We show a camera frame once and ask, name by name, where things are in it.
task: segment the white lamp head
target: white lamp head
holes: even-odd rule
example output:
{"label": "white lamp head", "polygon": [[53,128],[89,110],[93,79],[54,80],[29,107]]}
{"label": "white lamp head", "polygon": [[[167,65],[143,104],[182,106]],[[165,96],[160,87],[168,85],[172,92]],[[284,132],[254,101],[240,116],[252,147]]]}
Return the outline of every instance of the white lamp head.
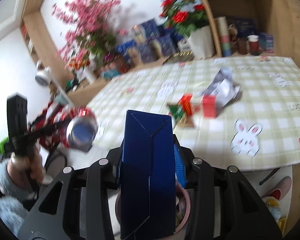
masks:
{"label": "white lamp head", "polygon": [[39,70],[35,75],[35,81],[44,87],[47,87],[52,81],[51,70],[49,67]]}

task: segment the red box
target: red box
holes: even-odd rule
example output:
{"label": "red box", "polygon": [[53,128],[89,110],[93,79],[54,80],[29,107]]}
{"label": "red box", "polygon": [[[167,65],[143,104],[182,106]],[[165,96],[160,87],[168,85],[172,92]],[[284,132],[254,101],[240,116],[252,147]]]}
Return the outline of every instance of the red box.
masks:
{"label": "red box", "polygon": [[192,98],[192,94],[184,94],[179,101],[183,110],[185,111],[186,115],[188,115],[188,116],[192,115],[191,105],[190,105],[191,98]]}
{"label": "red box", "polygon": [[203,106],[203,116],[204,117],[217,117],[217,110],[216,110],[216,96],[203,96],[202,99],[202,106]]}

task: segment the person's hand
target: person's hand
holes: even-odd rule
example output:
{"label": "person's hand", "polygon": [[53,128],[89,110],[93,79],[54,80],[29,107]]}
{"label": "person's hand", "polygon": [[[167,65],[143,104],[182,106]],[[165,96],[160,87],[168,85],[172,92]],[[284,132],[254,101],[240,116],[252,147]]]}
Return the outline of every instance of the person's hand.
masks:
{"label": "person's hand", "polygon": [[28,157],[18,158],[12,153],[8,162],[7,170],[11,180],[20,188],[26,188],[25,177],[22,172],[31,169],[30,176],[37,182],[41,182],[44,178],[44,168],[42,167],[42,157],[39,154],[40,145],[34,146],[34,158],[29,160]]}

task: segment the green and white plaid tablecloth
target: green and white plaid tablecloth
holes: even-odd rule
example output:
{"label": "green and white plaid tablecloth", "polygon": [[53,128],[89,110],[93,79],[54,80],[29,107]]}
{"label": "green and white plaid tablecloth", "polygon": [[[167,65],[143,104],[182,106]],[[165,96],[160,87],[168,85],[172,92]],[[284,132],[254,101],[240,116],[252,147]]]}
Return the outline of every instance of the green and white plaid tablecloth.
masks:
{"label": "green and white plaid tablecloth", "polygon": [[[184,93],[198,95],[223,66],[233,70],[242,98],[227,105],[216,119],[194,116],[195,128],[176,127],[180,144],[210,165],[225,169],[263,170],[300,163],[300,69],[290,58],[230,57],[164,65],[131,72],[113,79],[88,104],[100,123],[100,147],[119,147],[128,109],[168,114],[166,103],[176,103]],[[231,147],[243,119],[247,131],[263,126],[254,157],[235,154]]]}

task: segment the potted plant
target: potted plant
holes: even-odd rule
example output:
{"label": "potted plant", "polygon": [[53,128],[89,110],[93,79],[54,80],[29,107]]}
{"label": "potted plant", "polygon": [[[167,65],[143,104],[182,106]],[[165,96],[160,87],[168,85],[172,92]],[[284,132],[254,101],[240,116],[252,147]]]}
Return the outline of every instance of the potted plant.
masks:
{"label": "potted plant", "polygon": [[72,0],[65,3],[66,10],[54,4],[52,15],[72,27],[66,33],[66,44],[58,51],[63,61],[68,63],[69,56],[75,62],[93,57],[96,67],[105,64],[104,58],[114,49],[116,35],[126,35],[125,30],[114,30],[108,24],[113,8],[120,0]]}
{"label": "potted plant", "polygon": [[195,0],[165,0],[161,6],[160,17],[166,19],[165,27],[174,27],[187,38],[197,58],[212,57],[213,40],[203,4],[196,5]]}

